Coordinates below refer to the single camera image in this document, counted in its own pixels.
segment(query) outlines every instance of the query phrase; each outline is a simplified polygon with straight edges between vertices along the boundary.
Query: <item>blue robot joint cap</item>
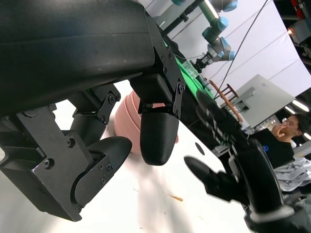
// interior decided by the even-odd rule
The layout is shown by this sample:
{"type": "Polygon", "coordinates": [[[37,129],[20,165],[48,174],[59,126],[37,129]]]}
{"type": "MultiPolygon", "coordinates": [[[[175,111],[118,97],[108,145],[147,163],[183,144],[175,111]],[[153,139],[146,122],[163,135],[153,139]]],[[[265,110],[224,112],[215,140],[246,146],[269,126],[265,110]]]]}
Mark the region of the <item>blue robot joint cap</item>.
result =
{"type": "Polygon", "coordinates": [[[220,17],[219,20],[217,21],[217,26],[220,31],[224,31],[229,25],[228,19],[226,17],[220,17]]]}

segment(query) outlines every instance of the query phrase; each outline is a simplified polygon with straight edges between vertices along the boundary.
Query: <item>white tabletop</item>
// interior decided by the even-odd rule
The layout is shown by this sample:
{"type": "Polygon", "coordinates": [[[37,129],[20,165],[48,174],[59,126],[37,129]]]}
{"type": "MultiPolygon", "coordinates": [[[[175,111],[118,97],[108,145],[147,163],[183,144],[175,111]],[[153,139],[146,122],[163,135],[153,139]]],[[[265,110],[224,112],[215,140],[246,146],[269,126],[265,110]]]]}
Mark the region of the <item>white tabletop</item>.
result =
{"type": "MultiPolygon", "coordinates": [[[[122,99],[132,91],[128,81],[116,84],[122,99]]],[[[114,134],[113,115],[103,137],[114,134]]],[[[56,122],[70,128],[75,108],[57,104],[56,122]]],[[[3,233],[249,233],[239,203],[208,196],[202,183],[186,167],[192,155],[214,171],[221,162],[181,122],[179,142],[164,166],[149,166],[130,154],[109,183],[82,210],[82,220],[70,222],[38,211],[0,172],[0,231],[3,233]],[[195,146],[199,143],[203,156],[195,146]]]]}

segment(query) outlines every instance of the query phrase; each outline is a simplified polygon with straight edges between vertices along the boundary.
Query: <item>white wall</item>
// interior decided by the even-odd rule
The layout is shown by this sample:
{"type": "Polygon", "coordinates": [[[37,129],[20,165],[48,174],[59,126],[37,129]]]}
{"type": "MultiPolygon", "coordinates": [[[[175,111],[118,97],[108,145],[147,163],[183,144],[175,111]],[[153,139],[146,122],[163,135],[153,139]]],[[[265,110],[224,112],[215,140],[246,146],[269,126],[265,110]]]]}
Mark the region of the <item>white wall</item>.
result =
{"type": "MultiPolygon", "coordinates": [[[[148,12],[158,16],[171,5],[170,0],[155,0],[148,12]]],[[[239,0],[238,8],[221,13],[229,20],[225,37],[232,50],[237,51],[243,37],[252,24],[265,0],[239,0]]],[[[179,45],[180,51],[195,60],[207,51],[207,41],[201,36],[209,26],[208,21],[197,9],[189,16],[187,23],[181,23],[169,36],[179,45]]],[[[221,84],[230,62],[213,63],[203,70],[203,76],[221,84]]],[[[255,75],[261,75],[293,96],[311,87],[311,77],[291,42],[287,29],[272,0],[268,1],[250,30],[225,80],[234,89],[240,88],[255,75]]]]}

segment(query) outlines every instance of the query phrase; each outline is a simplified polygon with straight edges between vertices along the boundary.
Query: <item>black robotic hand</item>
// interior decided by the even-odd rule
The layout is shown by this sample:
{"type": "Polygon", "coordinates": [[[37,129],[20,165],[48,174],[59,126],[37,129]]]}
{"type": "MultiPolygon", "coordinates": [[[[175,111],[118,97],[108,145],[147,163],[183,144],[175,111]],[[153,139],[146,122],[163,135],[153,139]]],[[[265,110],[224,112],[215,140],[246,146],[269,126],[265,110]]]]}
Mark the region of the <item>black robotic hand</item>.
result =
{"type": "Polygon", "coordinates": [[[311,225],[302,208],[283,202],[272,166],[262,146],[248,140],[241,126],[226,110],[220,109],[205,93],[198,92],[197,114],[212,130],[216,140],[231,148],[229,164],[233,175],[215,173],[193,157],[185,162],[204,184],[206,192],[226,201],[242,203],[247,226],[259,233],[309,233],[311,225]]]}
{"type": "Polygon", "coordinates": [[[173,150],[184,79],[137,0],[0,5],[0,170],[40,211],[79,221],[132,147],[101,140],[121,98],[113,83],[130,80],[140,97],[141,153],[159,166],[173,150]],[[67,99],[76,111],[61,131],[53,111],[67,99]]]}

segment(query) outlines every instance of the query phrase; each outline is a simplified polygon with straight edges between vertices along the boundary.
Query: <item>person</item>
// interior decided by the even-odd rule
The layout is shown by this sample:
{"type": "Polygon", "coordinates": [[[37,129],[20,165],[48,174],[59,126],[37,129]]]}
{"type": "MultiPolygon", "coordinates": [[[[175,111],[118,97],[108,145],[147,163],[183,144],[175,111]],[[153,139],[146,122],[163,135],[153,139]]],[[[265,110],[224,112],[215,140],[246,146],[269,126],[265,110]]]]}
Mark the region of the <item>person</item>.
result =
{"type": "Polygon", "coordinates": [[[310,119],[299,113],[290,116],[281,124],[252,134],[263,146],[273,168],[282,166],[294,160],[294,150],[291,139],[309,131],[310,119]]]}

